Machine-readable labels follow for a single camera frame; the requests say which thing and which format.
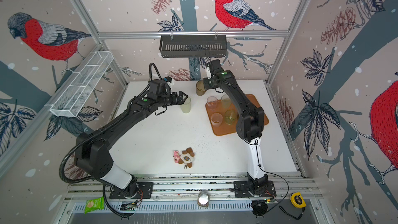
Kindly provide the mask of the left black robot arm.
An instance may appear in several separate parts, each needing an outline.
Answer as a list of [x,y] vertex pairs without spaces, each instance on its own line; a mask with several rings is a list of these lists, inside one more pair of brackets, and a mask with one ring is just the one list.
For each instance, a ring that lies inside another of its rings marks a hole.
[[122,114],[92,134],[80,136],[75,165],[93,179],[119,188],[125,197],[134,197],[138,192],[136,178],[116,165],[109,151],[124,134],[159,108],[167,110],[168,106],[186,102],[188,95],[173,92],[171,82],[170,77],[150,81],[140,95],[128,102]]

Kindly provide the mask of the pink textured glass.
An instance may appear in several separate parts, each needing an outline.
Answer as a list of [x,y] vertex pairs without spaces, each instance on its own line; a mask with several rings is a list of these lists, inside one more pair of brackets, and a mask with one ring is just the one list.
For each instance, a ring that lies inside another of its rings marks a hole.
[[219,127],[223,122],[223,116],[220,113],[213,113],[210,116],[210,122],[214,128]]

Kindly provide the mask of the tall pale green glass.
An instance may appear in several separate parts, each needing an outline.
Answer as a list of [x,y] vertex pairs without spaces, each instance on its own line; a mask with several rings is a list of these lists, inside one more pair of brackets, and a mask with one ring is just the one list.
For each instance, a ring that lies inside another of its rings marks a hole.
[[185,102],[182,105],[180,105],[180,108],[184,114],[189,113],[191,111],[191,98],[187,97]]

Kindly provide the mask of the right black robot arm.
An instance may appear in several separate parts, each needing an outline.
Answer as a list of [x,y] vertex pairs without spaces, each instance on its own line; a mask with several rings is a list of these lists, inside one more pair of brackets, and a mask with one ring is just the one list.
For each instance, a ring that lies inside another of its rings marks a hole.
[[249,148],[250,162],[248,163],[248,188],[249,192],[259,197],[268,185],[268,176],[262,171],[262,158],[260,155],[261,136],[264,130],[265,113],[263,108],[256,107],[239,87],[234,74],[225,71],[218,59],[206,64],[207,77],[203,79],[204,87],[220,89],[226,93],[238,112],[236,123],[237,135],[246,142]]

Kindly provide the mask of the bright green clear glass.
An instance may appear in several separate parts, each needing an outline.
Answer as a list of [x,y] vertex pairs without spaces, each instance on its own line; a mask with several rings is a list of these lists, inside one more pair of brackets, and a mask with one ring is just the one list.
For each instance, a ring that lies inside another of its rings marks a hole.
[[228,110],[224,114],[225,122],[227,125],[233,125],[238,118],[236,110]]

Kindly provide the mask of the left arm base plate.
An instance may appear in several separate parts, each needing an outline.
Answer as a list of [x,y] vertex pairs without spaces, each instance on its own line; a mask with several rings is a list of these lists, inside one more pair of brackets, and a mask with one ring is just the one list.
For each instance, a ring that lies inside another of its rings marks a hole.
[[153,183],[151,182],[133,182],[130,183],[125,189],[120,189],[116,186],[112,186],[109,198],[112,200],[150,199],[152,190]]

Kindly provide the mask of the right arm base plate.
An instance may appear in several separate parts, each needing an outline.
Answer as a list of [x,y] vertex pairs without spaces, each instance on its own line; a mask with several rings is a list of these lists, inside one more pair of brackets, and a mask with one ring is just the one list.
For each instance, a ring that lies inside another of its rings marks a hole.
[[236,198],[275,198],[276,190],[272,181],[256,186],[250,181],[234,181],[232,191]]

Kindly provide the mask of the pale green textured glass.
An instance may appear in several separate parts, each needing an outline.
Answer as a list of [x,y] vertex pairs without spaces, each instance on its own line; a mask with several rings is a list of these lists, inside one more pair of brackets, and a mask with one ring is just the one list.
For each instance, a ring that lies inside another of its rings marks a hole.
[[221,97],[221,104],[222,104],[223,109],[228,109],[231,106],[232,101],[227,94],[224,94]]

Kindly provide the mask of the tall brown textured glass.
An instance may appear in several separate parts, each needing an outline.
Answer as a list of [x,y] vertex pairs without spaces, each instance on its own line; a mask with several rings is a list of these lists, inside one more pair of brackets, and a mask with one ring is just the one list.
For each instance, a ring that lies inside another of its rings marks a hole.
[[202,95],[204,95],[205,93],[206,93],[206,89],[205,89],[205,87],[204,87],[204,82],[203,82],[203,80],[199,80],[198,82],[197,82],[197,84],[196,84],[196,94],[198,95],[198,96],[202,96]]

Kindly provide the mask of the pink ribbed clear glass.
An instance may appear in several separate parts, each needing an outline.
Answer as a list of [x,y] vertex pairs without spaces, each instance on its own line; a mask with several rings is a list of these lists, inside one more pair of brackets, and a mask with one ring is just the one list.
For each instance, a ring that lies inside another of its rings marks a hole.
[[206,106],[210,111],[214,111],[218,106],[218,99],[215,96],[210,96],[207,98]]

